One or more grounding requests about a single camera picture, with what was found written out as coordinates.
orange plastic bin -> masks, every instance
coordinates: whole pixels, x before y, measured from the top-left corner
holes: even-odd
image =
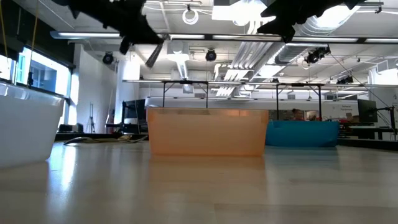
[[[267,110],[149,108],[155,155],[262,156]]]

blue bin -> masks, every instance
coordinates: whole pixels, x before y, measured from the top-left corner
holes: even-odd
[[[339,122],[270,121],[266,145],[279,147],[335,147]]]

tripod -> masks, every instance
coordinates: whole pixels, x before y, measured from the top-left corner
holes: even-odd
[[[90,133],[95,134],[95,124],[94,124],[94,119],[93,119],[93,113],[94,113],[94,104],[90,103],[90,117],[88,118],[87,126],[90,127]]]

light wood floor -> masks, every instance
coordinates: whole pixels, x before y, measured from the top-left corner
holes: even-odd
[[[151,157],[147,142],[56,144],[47,162],[0,170],[1,224],[397,221],[398,154],[370,149]]]

window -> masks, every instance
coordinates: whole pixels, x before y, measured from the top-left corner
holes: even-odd
[[[17,82],[27,84],[29,70],[32,72],[32,86],[64,96],[69,94],[70,70],[37,52],[32,53],[30,49],[24,48],[19,54]]]
[[[10,80],[15,72],[16,61],[0,55],[0,78]]]

